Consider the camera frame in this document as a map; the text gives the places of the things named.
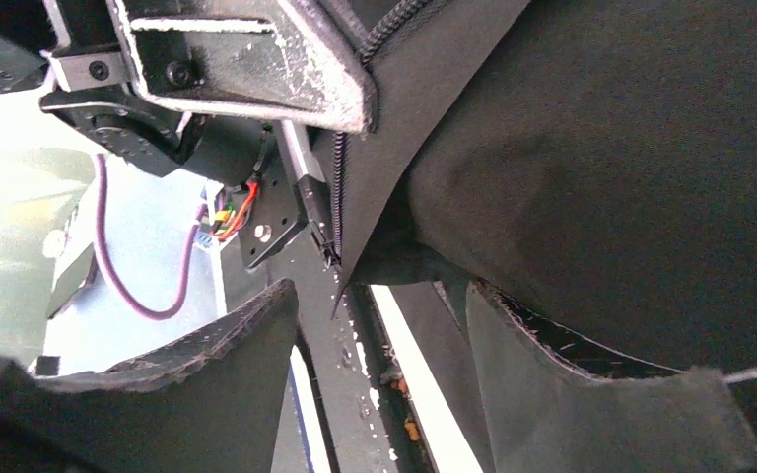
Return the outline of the black jacket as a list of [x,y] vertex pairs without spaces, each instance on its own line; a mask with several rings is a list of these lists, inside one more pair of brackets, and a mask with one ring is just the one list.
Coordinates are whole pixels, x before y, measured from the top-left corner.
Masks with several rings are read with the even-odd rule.
[[345,282],[480,279],[668,368],[757,366],[757,1],[357,1]]

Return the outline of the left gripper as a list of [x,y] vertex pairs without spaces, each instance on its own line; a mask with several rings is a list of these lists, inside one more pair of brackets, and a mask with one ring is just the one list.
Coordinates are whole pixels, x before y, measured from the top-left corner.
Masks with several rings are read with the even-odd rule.
[[272,128],[203,114],[375,127],[378,92],[337,5],[0,1],[0,95],[52,80],[40,111],[105,151],[247,188],[274,159]]

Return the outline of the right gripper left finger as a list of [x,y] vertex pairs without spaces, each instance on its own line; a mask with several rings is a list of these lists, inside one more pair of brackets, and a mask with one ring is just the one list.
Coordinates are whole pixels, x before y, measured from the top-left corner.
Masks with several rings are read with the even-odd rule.
[[282,279],[105,372],[35,377],[0,356],[0,472],[267,472],[299,301]]

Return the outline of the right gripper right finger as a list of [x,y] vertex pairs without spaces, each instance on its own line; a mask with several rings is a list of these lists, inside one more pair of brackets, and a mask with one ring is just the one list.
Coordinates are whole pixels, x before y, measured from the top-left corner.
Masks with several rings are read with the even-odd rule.
[[748,472],[757,437],[720,372],[614,378],[561,358],[499,294],[467,289],[467,327],[500,472]]

